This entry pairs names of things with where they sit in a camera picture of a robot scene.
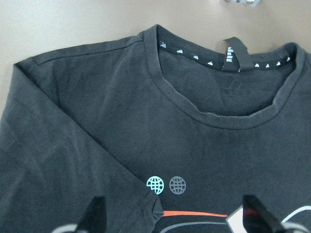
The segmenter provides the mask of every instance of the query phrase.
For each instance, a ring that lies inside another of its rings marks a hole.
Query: globe icon
[[[154,190],[155,194],[162,193],[164,189],[164,182],[163,180],[158,176],[152,176],[147,180],[146,185],[151,188],[151,190]]]
[[[170,180],[170,190],[177,195],[183,194],[186,190],[185,180],[179,176],[174,176]]]

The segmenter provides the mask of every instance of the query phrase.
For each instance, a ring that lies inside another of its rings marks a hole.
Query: beige surface
[[[12,65],[43,52],[136,35],[154,24],[225,53],[236,36],[249,53],[297,42],[311,52],[311,0],[0,0],[0,116]]]

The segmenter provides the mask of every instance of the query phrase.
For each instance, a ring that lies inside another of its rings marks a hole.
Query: teal globe icon
[[[147,187],[150,187],[151,190],[154,190],[155,194],[162,193],[164,189],[164,182],[163,180],[158,176],[152,176],[147,180],[146,183]]]

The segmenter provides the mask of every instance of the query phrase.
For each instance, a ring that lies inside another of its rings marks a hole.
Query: shirt sleeve
[[[152,232],[159,197],[104,150],[17,64],[0,122],[0,232],[77,224],[95,196],[107,233]]]

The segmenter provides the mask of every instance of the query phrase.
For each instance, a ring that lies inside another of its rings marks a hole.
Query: shoulder seam
[[[35,59],[34,59],[35,56],[32,56],[31,58],[32,58],[32,59],[34,60],[34,62],[39,66],[39,65],[42,65],[42,64],[44,64],[44,63],[46,63],[46,62],[49,62],[49,61],[52,61],[52,60],[56,60],[56,59],[59,59],[59,58],[78,57],[78,56],[85,56],[85,55],[90,55],[90,54],[97,54],[97,53],[111,52],[111,51],[114,51],[114,50],[120,50],[120,49],[124,49],[124,48],[126,48],[126,47],[129,47],[129,46],[131,46],[132,44],[134,44],[134,43],[136,43],[136,42],[140,42],[140,41],[143,41],[143,39],[136,40],[136,41],[134,41],[134,42],[132,42],[132,43],[126,45],[126,46],[117,47],[117,48],[111,49],[111,50],[95,51],[95,52],[81,53],[81,54],[67,55],[67,56],[56,56],[56,57],[53,57],[53,58],[51,58],[51,59],[45,60],[45,61],[40,62],[40,63],[37,63],[37,62],[35,61]]]

